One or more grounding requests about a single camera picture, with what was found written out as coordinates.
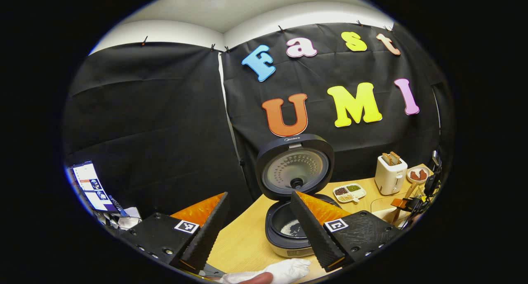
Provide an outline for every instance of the monitor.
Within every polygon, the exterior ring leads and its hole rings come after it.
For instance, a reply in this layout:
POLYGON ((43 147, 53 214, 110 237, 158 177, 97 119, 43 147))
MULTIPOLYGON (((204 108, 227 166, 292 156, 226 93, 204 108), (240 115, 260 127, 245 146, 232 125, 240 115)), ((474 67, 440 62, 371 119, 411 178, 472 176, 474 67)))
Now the monitor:
POLYGON ((119 212, 104 191, 91 160, 74 164, 68 170, 72 174, 72 185, 89 207, 96 211, 119 212))

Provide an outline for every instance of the colorful foam letter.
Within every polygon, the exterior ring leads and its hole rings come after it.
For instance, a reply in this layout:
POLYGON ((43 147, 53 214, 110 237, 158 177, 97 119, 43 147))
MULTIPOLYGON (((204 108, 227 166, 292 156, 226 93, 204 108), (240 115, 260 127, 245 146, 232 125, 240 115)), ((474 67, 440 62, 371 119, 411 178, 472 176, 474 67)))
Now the colorful foam letter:
POLYGON ((290 46, 286 50, 286 54, 290 57, 312 57, 317 55, 317 50, 314 49, 314 45, 311 43, 311 40, 305 38, 294 38, 286 42, 286 45, 290 46))
POLYGON ((308 96, 304 93, 293 94, 288 98, 288 101, 294 104, 295 114, 297 115, 297 122, 294 125, 284 124, 280 107, 284 102, 282 99, 276 98, 262 103, 262 108, 266 110, 266 115, 268 116, 269 129, 273 134, 279 137, 291 137, 302 133, 306 129, 306 126, 308 126, 308 115, 304 105, 306 98, 308 96))
POLYGON ((405 113, 407 115, 414 115, 420 111, 420 108, 415 103, 415 98, 409 89, 408 79, 397 79, 394 81, 396 86, 400 88, 401 94, 403 94, 403 100, 405 101, 405 113))
POLYGON ((352 96, 343 86, 328 88, 327 93, 334 97, 335 108, 337 111, 336 127, 349 126, 352 121, 347 116, 347 111, 356 123, 361 120, 361 114, 365 109, 363 120, 365 122, 375 122, 382 119, 381 113, 377 110, 376 100, 374 99, 374 86, 371 83, 360 83, 356 98, 352 96))
POLYGON ((395 47, 392 46, 392 41, 391 39, 389 38, 386 38, 383 34, 378 34, 376 36, 377 39, 381 40, 381 42, 385 45, 385 47, 387 47, 387 49, 389 49, 389 51, 391 51, 391 53, 393 53, 394 55, 399 55, 401 54, 400 50, 396 49, 395 47))
POLYGON ((267 45, 259 45, 257 49, 242 60, 243 65, 249 65, 249 67, 259 75, 259 82, 264 81, 275 72, 275 66, 267 66, 264 64, 265 62, 273 62, 273 58, 269 56, 268 53, 262 53, 268 50, 269 47, 267 45))
POLYGON ((343 32, 341 38, 346 41, 347 47, 352 51, 366 51, 366 43, 355 32, 343 32))

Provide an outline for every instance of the white toaster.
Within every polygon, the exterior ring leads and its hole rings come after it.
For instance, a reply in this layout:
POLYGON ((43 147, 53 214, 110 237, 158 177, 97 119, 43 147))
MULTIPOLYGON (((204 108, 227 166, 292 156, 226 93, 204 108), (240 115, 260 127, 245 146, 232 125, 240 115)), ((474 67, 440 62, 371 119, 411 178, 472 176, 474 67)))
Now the white toaster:
POLYGON ((407 163, 401 158, 400 162, 400 164, 396 164, 395 166, 389 166, 383 160, 383 156, 377 158, 374 181, 382 195, 394 194, 401 190, 405 174, 407 173, 407 163))

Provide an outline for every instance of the open lid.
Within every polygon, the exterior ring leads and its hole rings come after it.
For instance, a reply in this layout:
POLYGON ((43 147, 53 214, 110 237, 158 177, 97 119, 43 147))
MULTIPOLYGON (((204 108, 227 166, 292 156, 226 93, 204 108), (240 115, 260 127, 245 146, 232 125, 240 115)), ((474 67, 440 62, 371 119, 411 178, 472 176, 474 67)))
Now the open lid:
POLYGON ((257 156, 260 190, 275 201, 288 201, 294 191, 314 194, 323 189, 334 168, 334 150, 322 137, 299 134, 264 145, 257 156))

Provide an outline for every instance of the ceiling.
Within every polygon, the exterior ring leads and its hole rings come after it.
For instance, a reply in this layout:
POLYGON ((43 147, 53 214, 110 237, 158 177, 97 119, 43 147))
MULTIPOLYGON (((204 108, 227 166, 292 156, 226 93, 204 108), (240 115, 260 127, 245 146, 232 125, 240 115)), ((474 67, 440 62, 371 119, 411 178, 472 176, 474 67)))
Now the ceiling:
POLYGON ((157 0, 119 24, 164 19, 191 23, 224 33, 247 19, 273 9, 314 1, 344 2, 371 8, 362 0, 157 0))

